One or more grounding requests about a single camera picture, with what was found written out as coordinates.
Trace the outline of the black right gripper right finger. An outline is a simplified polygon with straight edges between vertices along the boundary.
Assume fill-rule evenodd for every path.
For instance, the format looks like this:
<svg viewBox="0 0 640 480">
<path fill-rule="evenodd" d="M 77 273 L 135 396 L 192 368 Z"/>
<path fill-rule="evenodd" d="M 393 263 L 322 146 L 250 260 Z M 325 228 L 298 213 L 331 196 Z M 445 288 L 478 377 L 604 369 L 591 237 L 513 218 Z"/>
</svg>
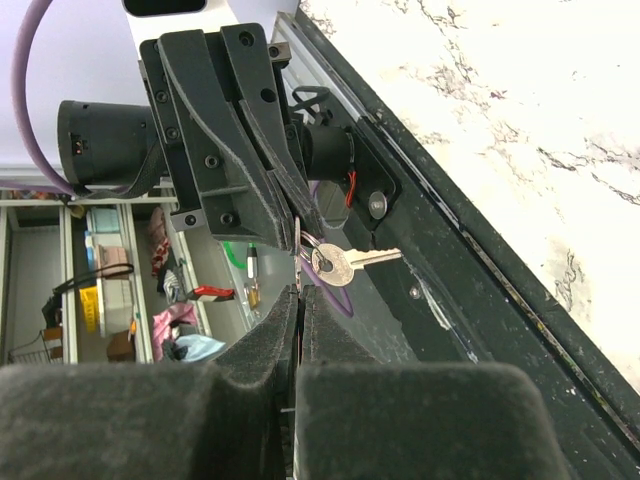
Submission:
<svg viewBox="0 0 640 480">
<path fill-rule="evenodd" d="M 298 310 L 298 363 L 378 363 L 334 317 L 319 287 L 305 286 Z"/>
</svg>

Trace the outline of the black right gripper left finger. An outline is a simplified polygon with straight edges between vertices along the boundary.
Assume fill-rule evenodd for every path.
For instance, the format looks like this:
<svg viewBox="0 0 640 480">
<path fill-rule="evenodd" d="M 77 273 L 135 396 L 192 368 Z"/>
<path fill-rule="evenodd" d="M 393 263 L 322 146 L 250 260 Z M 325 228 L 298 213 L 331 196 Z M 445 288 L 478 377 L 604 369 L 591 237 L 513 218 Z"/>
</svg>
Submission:
<svg viewBox="0 0 640 480">
<path fill-rule="evenodd" d="M 299 307 L 294 285 L 286 285 L 266 317 L 215 360 L 224 380 L 234 388 L 269 388 L 280 364 L 292 358 Z"/>
</svg>

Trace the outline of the silver key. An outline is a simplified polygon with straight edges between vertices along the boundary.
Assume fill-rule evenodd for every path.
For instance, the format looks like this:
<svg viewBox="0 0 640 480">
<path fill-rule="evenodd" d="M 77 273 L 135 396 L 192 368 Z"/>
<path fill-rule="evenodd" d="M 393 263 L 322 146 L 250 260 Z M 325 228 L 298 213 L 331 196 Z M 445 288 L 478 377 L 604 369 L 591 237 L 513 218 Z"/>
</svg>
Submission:
<svg viewBox="0 0 640 480">
<path fill-rule="evenodd" d="M 312 247 L 306 259 L 313 273 L 322 282 L 333 287 L 347 286 L 353 281 L 355 273 L 368 265 L 402 258 L 402 252 L 398 248 L 345 250 L 335 244 L 322 242 L 307 232 L 302 232 L 301 238 Z"/>
</svg>

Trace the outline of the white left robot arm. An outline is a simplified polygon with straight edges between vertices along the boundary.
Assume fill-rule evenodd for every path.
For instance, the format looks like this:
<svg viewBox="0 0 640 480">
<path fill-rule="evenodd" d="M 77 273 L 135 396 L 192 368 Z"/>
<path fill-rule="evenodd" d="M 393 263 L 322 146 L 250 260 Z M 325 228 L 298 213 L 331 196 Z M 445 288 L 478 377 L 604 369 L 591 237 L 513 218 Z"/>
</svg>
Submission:
<svg viewBox="0 0 640 480">
<path fill-rule="evenodd" d="M 298 231 L 321 236 L 282 84 L 285 49 L 223 1 L 123 7 L 148 23 L 137 41 L 148 101 L 60 104 L 59 155 L 74 193 L 129 199 L 168 177 L 179 231 L 205 227 L 219 240 L 282 251 Z"/>
</svg>

